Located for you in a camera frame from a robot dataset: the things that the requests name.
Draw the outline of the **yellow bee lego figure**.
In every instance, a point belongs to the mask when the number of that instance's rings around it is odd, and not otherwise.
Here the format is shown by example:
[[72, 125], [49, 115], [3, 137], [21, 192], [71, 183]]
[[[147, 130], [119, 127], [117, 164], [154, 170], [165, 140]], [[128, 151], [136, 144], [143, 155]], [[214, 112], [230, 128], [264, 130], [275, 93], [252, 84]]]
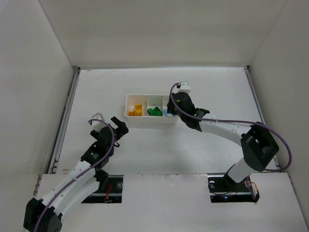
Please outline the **yellow bee lego figure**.
[[129, 111], [128, 116], [136, 116], [136, 112], [135, 111]]

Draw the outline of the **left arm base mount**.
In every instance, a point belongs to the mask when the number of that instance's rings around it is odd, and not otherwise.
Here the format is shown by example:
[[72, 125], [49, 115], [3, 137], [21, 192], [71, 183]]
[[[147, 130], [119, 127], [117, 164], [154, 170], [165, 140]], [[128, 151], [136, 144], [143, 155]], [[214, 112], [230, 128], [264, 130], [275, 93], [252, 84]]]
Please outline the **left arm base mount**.
[[98, 190], [85, 198], [82, 203], [121, 203], [123, 180], [123, 175], [110, 175], [107, 180], [100, 182]]

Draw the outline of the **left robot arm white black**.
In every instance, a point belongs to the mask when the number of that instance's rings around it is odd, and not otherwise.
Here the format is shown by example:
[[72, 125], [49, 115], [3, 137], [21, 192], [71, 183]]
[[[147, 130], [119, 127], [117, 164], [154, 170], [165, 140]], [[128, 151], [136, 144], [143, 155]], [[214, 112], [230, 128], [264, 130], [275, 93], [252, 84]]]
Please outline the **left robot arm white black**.
[[50, 192], [40, 199], [32, 198], [26, 205], [23, 227], [29, 232], [59, 232], [65, 216], [91, 193], [105, 188], [109, 175], [103, 167], [114, 154], [118, 141], [129, 129], [117, 117], [112, 127], [104, 119], [91, 118], [88, 122], [95, 142], [85, 151], [76, 166]]

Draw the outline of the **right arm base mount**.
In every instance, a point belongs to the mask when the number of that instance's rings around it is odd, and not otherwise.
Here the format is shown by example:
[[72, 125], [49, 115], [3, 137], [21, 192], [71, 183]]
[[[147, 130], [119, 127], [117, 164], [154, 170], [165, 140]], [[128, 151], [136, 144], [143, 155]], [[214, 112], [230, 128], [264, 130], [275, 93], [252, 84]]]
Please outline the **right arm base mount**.
[[229, 181], [222, 174], [208, 176], [211, 203], [257, 203], [260, 193], [250, 177], [240, 183]]

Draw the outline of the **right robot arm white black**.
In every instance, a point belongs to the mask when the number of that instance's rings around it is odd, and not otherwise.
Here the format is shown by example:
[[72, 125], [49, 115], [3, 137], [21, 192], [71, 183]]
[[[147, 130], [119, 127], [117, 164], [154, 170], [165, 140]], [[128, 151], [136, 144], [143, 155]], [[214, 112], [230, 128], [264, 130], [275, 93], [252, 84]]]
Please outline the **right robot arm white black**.
[[256, 171], [264, 171], [279, 151], [278, 144], [267, 129], [258, 125], [219, 122], [219, 118], [210, 111], [196, 108], [185, 92], [172, 93], [167, 107], [168, 113], [177, 114], [187, 127], [215, 134], [241, 147], [243, 158], [223, 177], [225, 185], [230, 188]]

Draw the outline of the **yellow striped lego body brick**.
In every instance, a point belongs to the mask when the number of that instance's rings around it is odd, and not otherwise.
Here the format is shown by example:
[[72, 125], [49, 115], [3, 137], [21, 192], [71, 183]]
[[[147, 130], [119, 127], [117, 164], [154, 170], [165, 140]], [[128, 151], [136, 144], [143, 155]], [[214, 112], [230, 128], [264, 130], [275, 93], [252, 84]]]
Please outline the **yellow striped lego body brick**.
[[142, 116], [142, 105], [141, 104], [135, 105], [135, 112], [136, 112], [136, 116]]

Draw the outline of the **small green lego brick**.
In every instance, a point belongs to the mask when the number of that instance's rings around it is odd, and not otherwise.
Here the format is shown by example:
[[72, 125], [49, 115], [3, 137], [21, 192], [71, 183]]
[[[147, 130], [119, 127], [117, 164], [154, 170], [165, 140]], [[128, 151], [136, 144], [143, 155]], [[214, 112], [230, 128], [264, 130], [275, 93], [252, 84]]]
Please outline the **small green lego brick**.
[[162, 116], [163, 112], [156, 106], [155, 108], [148, 108], [147, 113], [149, 116]]

